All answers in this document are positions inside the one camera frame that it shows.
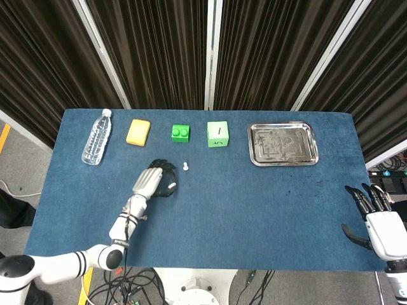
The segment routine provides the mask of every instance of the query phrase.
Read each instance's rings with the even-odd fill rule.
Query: yellow floor marking
[[[83,276],[83,288],[86,291],[86,294],[89,295],[89,288],[90,288],[90,282],[92,281],[92,273],[93,273],[93,268],[89,268],[88,272]],[[81,288],[81,295],[79,296],[79,302],[78,305],[85,305],[86,303],[86,296],[85,293],[83,292],[83,289]]]
[[[0,135],[0,154],[1,154],[1,151],[3,150],[4,143],[6,143],[6,139],[7,139],[9,131],[10,131],[10,125],[6,124],[6,126],[4,126],[4,128],[3,128],[3,132]]]

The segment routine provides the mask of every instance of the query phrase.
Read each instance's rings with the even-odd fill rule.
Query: black curtain
[[[88,4],[133,108],[204,108],[207,0]]]
[[[366,161],[407,139],[407,1],[374,1],[301,110],[349,112]]]
[[[67,108],[122,108],[70,0],[0,2],[0,109],[53,146]]]
[[[214,108],[290,110],[353,0],[224,0]]]

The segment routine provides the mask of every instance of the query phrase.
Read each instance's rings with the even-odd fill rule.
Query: plastic bottle
[[[103,157],[104,148],[110,135],[112,123],[109,109],[103,109],[102,116],[92,126],[88,142],[82,152],[82,161],[89,165],[98,165]]]

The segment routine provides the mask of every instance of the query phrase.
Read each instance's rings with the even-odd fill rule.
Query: green lego brick
[[[171,139],[173,142],[188,143],[190,141],[190,126],[172,125]]]
[[[229,143],[228,122],[208,122],[208,146],[224,147]]]

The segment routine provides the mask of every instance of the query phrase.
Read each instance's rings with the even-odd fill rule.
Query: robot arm
[[[110,246],[96,245],[86,251],[77,251],[53,257],[15,255],[0,260],[0,301],[1,304],[24,304],[31,281],[40,278],[45,284],[55,284],[83,276],[89,268],[114,270],[129,246],[129,239],[147,208],[147,200],[160,196],[158,185],[163,173],[169,173],[175,180],[175,167],[167,160],[155,160],[144,170],[133,187],[131,196],[113,224],[109,236]],[[175,191],[176,183],[165,196]]]
[[[362,184],[366,195],[353,187],[345,186],[352,195],[369,233],[365,240],[355,236],[342,224],[342,230],[351,242],[369,250],[387,262],[385,269],[399,304],[407,304],[407,231],[397,212],[393,212],[386,194],[376,185]]]

